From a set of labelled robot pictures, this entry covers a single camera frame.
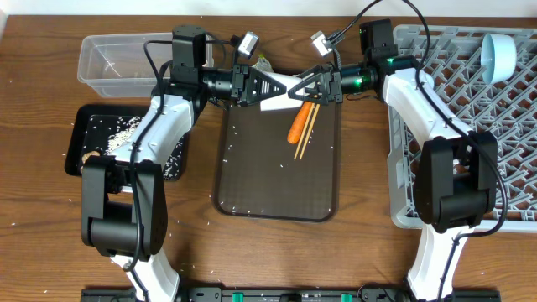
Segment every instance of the wooden table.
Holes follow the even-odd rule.
[[[0,300],[77,301],[90,287],[128,287],[121,269],[82,244],[81,180],[64,170],[72,123],[102,99],[76,79],[81,41],[92,34],[170,31],[194,23],[230,37],[252,30],[275,67],[318,64],[310,36],[351,18],[12,16],[0,44]],[[429,24],[537,28],[537,18],[428,18]],[[393,26],[418,23],[392,18]],[[343,63],[360,60],[356,30],[341,44]],[[232,287],[357,288],[401,284],[420,231],[390,219],[388,115],[377,101],[343,104],[339,212],[323,224],[218,214],[211,204],[222,112],[208,106],[190,135],[188,168],[166,185],[172,267],[191,280]],[[470,240],[458,287],[497,287],[506,301],[537,296],[537,237],[496,234]]]

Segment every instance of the green indicator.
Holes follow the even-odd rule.
[[[232,302],[242,302],[244,300],[243,293],[233,293]]]
[[[352,302],[352,294],[342,294],[341,302]]]

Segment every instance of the clear plastic bin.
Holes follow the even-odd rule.
[[[88,36],[82,41],[78,80],[102,97],[150,96],[157,80],[143,52],[143,43],[171,38],[171,33]],[[157,69],[172,59],[170,44],[149,44],[148,51]],[[212,67],[212,44],[206,46],[206,52],[206,66]]]

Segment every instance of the chopsticks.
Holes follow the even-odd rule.
[[[313,118],[311,118],[311,113],[314,111],[313,110],[314,107],[315,107],[315,112],[313,113]],[[315,120],[317,119],[318,111],[319,111],[319,104],[315,104],[314,106],[311,107],[310,112],[308,113],[308,117],[305,120],[305,125],[304,125],[304,128],[302,129],[302,134],[300,135],[300,140],[299,140],[298,146],[296,146],[296,152],[295,152],[295,158],[294,159],[296,159],[296,156],[299,153],[300,144],[302,142],[304,142],[304,144],[302,145],[302,152],[300,152],[299,159],[302,159],[302,156],[304,156],[305,146],[308,144],[307,143],[308,139],[304,139],[305,130],[306,130],[306,128],[308,128],[308,135],[306,135],[306,137],[308,138],[311,135],[311,130],[313,129],[313,124],[315,123]]]

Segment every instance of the orange carrot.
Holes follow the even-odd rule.
[[[313,104],[310,102],[304,102],[304,105],[302,105],[302,108],[299,111],[299,114],[296,115],[295,121],[293,122],[293,126],[291,126],[291,129],[289,130],[289,134],[287,135],[287,141],[290,143],[298,143],[300,139],[300,135],[302,134],[302,129],[304,129],[304,126],[306,124],[306,118],[308,117],[308,114],[310,113],[311,106]]]

